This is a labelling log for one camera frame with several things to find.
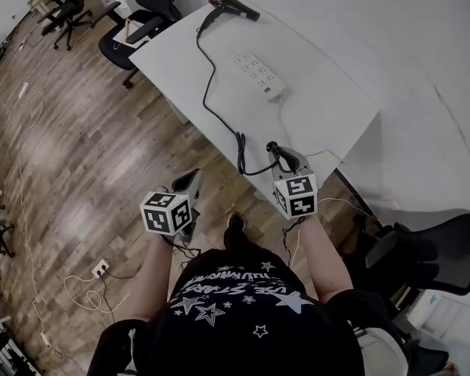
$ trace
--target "hair dryer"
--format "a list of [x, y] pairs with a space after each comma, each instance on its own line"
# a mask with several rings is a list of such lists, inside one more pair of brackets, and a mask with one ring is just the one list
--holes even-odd
[[257, 11], [247, 7], [238, 0], [209, 0], [209, 3], [211, 3], [215, 8], [205, 17], [204, 22], [198, 28], [197, 38], [199, 38], [202, 35], [202, 32], [204, 32], [209, 25], [211, 25], [215, 19], [223, 13], [244, 16], [251, 21], [257, 21], [259, 18], [259, 13]]
[[209, 2], [214, 7], [222, 9], [224, 13], [244, 16], [251, 21], [257, 21], [259, 18], [259, 13], [257, 11], [250, 9], [238, 0], [209, 0]]

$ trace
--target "wooden floor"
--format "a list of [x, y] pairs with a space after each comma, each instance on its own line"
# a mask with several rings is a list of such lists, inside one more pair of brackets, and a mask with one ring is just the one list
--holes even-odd
[[[16, 257], [0, 255], [0, 292], [4, 311], [12, 317], [8, 325], [16, 340], [46, 374], [87, 370], [98, 337], [111, 322], [110, 315], [71, 302], [63, 290], [64, 277], [90, 278], [91, 268], [101, 258], [110, 262], [114, 274], [135, 272], [148, 239], [139, 202], [149, 190], [170, 185], [192, 168], [203, 168], [205, 175], [205, 188], [196, 206], [201, 217], [195, 247], [222, 247], [226, 218], [238, 210], [248, 219], [249, 237], [287, 261], [281, 230], [289, 222], [271, 204], [253, 198], [250, 183], [192, 125], [181, 125], [144, 76], [137, 76], [130, 91], [121, 86], [125, 72], [106, 60], [97, 46], [111, 26], [110, 20], [104, 20], [96, 29], [78, 29], [73, 50], [67, 52], [52, 49], [56, 35], [42, 38], [36, 19], [27, 17], [0, 64], [1, 202], [16, 224], [10, 241]], [[31, 30], [28, 44], [19, 52], [21, 41]], [[40, 294], [38, 309], [47, 335], [63, 358], [45, 347], [32, 307], [18, 146], [21, 134], [39, 114], [41, 99], [36, 95], [28, 105], [20, 105], [18, 94], [25, 80], [30, 88], [23, 103], [36, 90], [45, 98], [38, 125], [25, 136], [21, 150], [29, 241]], [[358, 206], [335, 175], [325, 182], [320, 196], [350, 199]], [[343, 202], [328, 201], [320, 206], [331, 239], [345, 250], [352, 249], [355, 214]], [[293, 232], [288, 239], [292, 251], [296, 238]], [[176, 252], [171, 285], [183, 260]], [[311, 291], [301, 251], [294, 270]], [[129, 282], [108, 279], [107, 283], [108, 301], [115, 306], [125, 296]], [[90, 284], [70, 280], [69, 287], [86, 305], [90, 305], [87, 290], [103, 290], [99, 280]]]

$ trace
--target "white desk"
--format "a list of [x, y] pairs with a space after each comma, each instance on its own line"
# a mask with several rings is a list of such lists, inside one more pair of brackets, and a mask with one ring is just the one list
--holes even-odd
[[[217, 66], [207, 103], [232, 128], [246, 135], [248, 172], [269, 164], [266, 144], [271, 140], [302, 154], [331, 150], [343, 158], [377, 110], [313, 45], [256, 4], [247, 3], [261, 12], [258, 22], [223, 15], [204, 32], [200, 43]], [[134, 53], [131, 61], [236, 165], [235, 138], [202, 106], [212, 67], [197, 49], [195, 38], [196, 29], [211, 10], [206, 5], [180, 20]], [[290, 90], [281, 117], [291, 141], [279, 120], [278, 104], [269, 103], [232, 64], [237, 54], [247, 51], [262, 60]], [[310, 157], [309, 162], [321, 186], [339, 160], [325, 153]], [[271, 172], [248, 180], [276, 203]]]

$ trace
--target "chair armrest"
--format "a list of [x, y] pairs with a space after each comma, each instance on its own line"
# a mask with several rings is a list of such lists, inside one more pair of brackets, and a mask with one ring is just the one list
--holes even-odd
[[49, 18], [52, 22], [54, 22], [56, 20], [56, 18], [53, 16], [53, 14], [57, 13], [59, 10], [61, 10], [61, 6], [58, 5], [57, 7], [54, 7], [53, 9], [51, 9], [48, 13], [44, 14], [43, 16], [40, 17], [40, 20], [37, 21], [37, 24], [41, 24], [42, 22], [44, 22], [44, 20], [46, 20], [47, 18]]
[[125, 20], [115, 12], [115, 9], [120, 4], [121, 4], [120, 2], [115, 2], [115, 3], [111, 3], [109, 6], [107, 6], [101, 13], [99, 13], [96, 16], [96, 18], [94, 18], [92, 20], [91, 27], [95, 27], [96, 24], [98, 22], [100, 22], [105, 16], [109, 16], [117, 24], [123, 24], [125, 22]]
[[366, 254], [366, 269], [370, 269], [382, 260], [397, 245], [397, 242], [398, 237], [395, 230], [378, 240], [376, 244], [374, 244], [373, 248], [371, 248]]
[[161, 19], [159, 16], [156, 16], [149, 20], [147, 23], [144, 23], [136, 32], [130, 34], [125, 41], [131, 45], [139, 42], [145, 36], [147, 36], [150, 32], [155, 31], [155, 28], [161, 26], [164, 23], [164, 20]]

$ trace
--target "power outlet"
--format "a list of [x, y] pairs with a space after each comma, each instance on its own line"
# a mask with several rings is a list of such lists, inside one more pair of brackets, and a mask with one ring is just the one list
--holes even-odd
[[101, 259], [99, 261], [99, 263], [97, 264], [97, 266], [92, 269], [92, 274], [96, 277], [96, 278], [100, 278], [100, 275], [99, 274], [104, 274], [104, 270], [109, 270], [110, 269], [110, 264], [104, 260], [104, 259]]
[[275, 99], [284, 91], [284, 83], [252, 53], [237, 55], [233, 63], [268, 100]]

